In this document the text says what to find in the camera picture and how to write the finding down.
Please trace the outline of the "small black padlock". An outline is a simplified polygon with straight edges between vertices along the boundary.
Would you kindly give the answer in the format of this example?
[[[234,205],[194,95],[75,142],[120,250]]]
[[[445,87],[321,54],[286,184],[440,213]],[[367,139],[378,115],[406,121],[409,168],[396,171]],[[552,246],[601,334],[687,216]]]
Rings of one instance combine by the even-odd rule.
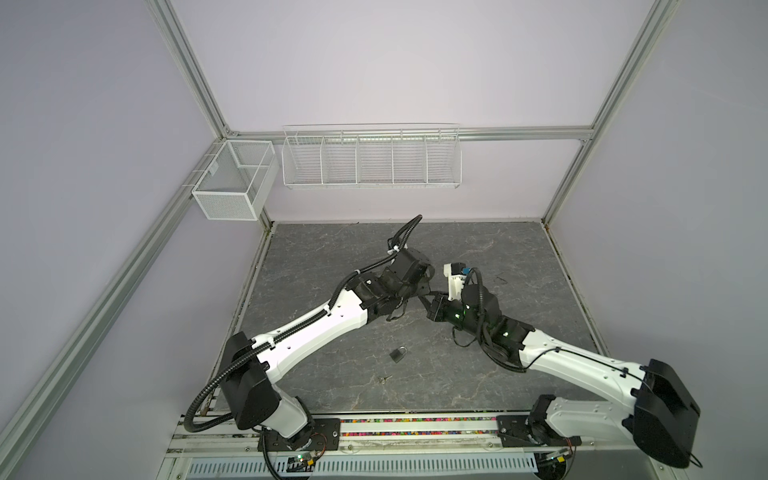
[[[404,346],[397,347],[390,352],[390,358],[394,363],[399,363],[405,357],[407,352],[408,350],[406,347]]]

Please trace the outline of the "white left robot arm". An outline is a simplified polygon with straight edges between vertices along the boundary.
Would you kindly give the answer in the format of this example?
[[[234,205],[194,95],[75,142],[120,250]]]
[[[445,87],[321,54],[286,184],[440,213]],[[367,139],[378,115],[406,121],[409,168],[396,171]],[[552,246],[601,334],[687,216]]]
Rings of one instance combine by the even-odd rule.
[[[403,225],[388,239],[385,258],[345,276],[322,305],[267,333],[230,337],[219,372],[188,407],[184,429],[200,433],[232,420],[241,430],[271,431],[292,450],[307,446],[314,419],[278,382],[328,343],[378,318],[395,319],[410,299],[427,292],[434,269],[407,247],[421,220],[415,216]]]

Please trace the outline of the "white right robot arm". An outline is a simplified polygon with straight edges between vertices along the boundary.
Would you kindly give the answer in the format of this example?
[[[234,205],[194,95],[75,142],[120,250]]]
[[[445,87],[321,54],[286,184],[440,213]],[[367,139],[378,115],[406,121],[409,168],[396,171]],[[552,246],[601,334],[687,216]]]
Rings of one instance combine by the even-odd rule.
[[[572,437],[627,438],[643,453],[673,468],[700,467],[694,453],[701,409],[675,369],[658,359],[645,364],[591,352],[504,315],[478,271],[448,268],[446,292],[421,296],[427,316],[471,335],[470,344],[497,366],[514,373],[543,372],[606,402],[586,413],[543,394],[527,425],[535,443]]]

